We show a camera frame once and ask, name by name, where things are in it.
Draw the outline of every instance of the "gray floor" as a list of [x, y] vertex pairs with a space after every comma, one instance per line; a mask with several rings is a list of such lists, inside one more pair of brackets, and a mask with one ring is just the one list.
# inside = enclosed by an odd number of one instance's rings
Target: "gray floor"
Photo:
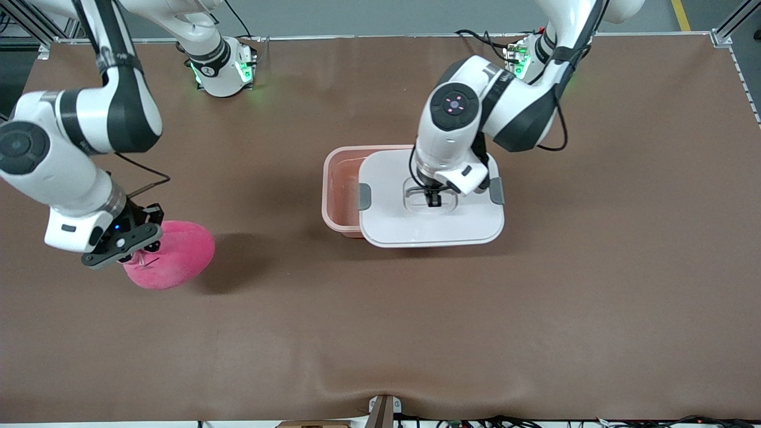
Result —
[[[444, 34], [462, 28], [514, 33], [547, 23], [533, 0], [230, 0], [256, 36], [387, 36]], [[214, 11], [224, 34], [242, 34], [226, 7]], [[127, 18], [134, 37], [167, 37], [140, 17]], [[647, 0], [632, 20], [605, 23], [602, 31], [676, 31], [679, 24], [670, 0]]]

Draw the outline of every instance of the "yellow floor line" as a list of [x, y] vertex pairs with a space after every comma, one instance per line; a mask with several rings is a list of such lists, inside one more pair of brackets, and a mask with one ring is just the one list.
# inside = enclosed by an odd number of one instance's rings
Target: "yellow floor line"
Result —
[[689, 21], [687, 15], [684, 13], [684, 6], [682, 6], [682, 0], [671, 0], [673, 6], [673, 12], [677, 14], [677, 22], [679, 22], [679, 29], [682, 31], [692, 31], [689, 27]]

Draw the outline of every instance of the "black bracket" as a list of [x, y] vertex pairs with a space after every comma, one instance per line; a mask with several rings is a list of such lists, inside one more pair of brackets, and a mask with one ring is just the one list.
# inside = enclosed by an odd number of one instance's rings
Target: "black bracket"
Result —
[[[483, 166], [485, 166], [486, 170], [488, 171], [489, 153], [486, 152], [486, 137], [481, 131], [476, 134], [476, 138], [473, 140], [473, 144], [470, 146], [470, 149], [473, 150], [473, 154], [476, 155], [476, 157], [481, 161]], [[486, 178], [483, 179], [478, 188], [481, 190], [486, 190], [489, 188], [489, 184], [491, 182], [492, 180], [489, 178], [489, 173], [487, 173]]]
[[91, 241], [95, 242], [91, 243], [95, 244], [95, 249], [89, 254], [82, 254], [82, 264], [100, 269], [114, 261], [129, 259], [132, 253], [143, 248], [157, 251], [163, 220], [164, 211], [159, 204], [144, 208], [128, 198], [126, 206], [108, 230], [93, 230]]

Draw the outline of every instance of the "green led light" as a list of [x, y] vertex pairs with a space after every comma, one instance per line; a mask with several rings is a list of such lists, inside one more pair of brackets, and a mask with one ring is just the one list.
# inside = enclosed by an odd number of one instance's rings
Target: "green led light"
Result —
[[253, 73], [251, 72], [251, 66], [246, 64], [241, 64], [239, 62], [236, 62], [238, 72], [240, 73], [240, 78], [243, 79], [244, 83], [248, 83], [253, 79]]

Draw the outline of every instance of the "table surface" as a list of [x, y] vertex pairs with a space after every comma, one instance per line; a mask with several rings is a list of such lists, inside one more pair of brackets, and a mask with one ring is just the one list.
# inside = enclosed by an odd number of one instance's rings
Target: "table surface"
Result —
[[[272, 42], [253, 91], [214, 99], [172, 45], [139, 46], [173, 177], [139, 197], [218, 253], [140, 289], [43, 244], [47, 208], [0, 184], [0, 421], [408, 414], [761, 418], [761, 133], [708, 36], [598, 37], [560, 153], [489, 143], [507, 205], [491, 244], [384, 250], [328, 229], [324, 158], [408, 144], [457, 38]], [[27, 90], [98, 85], [53, 47]], [[561, 142], [558, 123], [547, 145]], [[125, 188], [153, 177], [97, 160]]]

